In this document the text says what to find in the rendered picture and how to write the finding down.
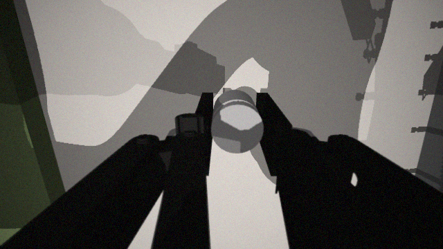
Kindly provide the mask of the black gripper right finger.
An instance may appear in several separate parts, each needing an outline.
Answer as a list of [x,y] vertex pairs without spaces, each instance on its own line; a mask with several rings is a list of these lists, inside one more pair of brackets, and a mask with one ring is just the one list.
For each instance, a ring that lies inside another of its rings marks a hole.
[[353,137],[292,127],[268,93],[256,108],[289,249],[443,249],[442,192]]

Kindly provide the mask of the grey cylinder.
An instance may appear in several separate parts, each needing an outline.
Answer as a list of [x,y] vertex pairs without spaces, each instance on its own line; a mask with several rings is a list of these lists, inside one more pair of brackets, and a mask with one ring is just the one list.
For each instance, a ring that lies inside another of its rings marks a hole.
[[252,150],[261,141],[263,121],[251,96],[229,90],[215,101],[211,135],[216,145],[232,154]]

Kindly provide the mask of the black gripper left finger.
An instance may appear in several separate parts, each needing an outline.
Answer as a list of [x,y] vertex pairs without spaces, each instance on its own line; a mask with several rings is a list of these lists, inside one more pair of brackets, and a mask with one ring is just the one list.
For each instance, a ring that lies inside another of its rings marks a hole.
[[202,93],[165,140],[130,139],[0,249],[128,249],[162,192],[151,249],[210,249],[212,118]]

